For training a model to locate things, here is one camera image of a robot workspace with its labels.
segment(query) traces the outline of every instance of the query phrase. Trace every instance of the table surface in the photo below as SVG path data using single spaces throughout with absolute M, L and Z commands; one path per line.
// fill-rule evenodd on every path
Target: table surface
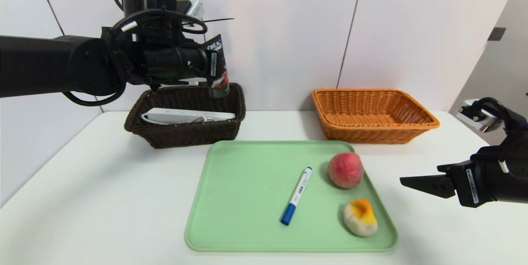
M 528 205 L 470 209 L 400 185 L 486 143 L 453 116 L 407 145 L 353 145 L 398 229 L 385 253 L 195 252 L 184 231 L 210 145 L 156 150 L 104 113 L 0 209 L 0 264 L 521 264 Z M 237 140 L 325 139 L 315 112 L 247 112 Z

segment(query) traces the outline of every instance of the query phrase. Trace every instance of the red peach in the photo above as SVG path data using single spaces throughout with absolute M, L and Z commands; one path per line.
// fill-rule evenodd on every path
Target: red peach
M 354 152 L 342 152 L 328 163 L 328 176 L 341 188 L 354 188 L 363 178 L 363 164 Z

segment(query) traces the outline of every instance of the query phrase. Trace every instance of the barcode label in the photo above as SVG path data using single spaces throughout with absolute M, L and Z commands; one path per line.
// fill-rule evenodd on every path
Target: barcode label
M 211 54 L 211 77 L 215 77 L 217 75 L 217 54 L 212 53 Z
M 477 186 L 475 186 L 475 180 L 473 179 L 473 173 L 471 169 L 466 169 L 467 180 L 469 182 L 469 188 L 471 189 L 471 195 L 473 196 L 473 203 L 479 203 L 479 196 L 477 195 Z

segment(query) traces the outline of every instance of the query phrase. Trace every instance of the power strip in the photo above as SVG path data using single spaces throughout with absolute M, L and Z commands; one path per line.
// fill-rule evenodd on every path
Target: power strip
M 234 113 L 170 108 L 152 108 L 141 115 L 141 118 L 145 122 L 160 125 L 225 121 L 233 119 L 234 117 Z

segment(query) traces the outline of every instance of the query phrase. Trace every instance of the pastry with orange topping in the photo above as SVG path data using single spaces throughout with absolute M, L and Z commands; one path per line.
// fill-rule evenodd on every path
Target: pastry with orange topping
M 343 221 L 357 236 L 370 237 L 377 232 L 377 220 L 368 199 L 350 201 L 345 206 Z

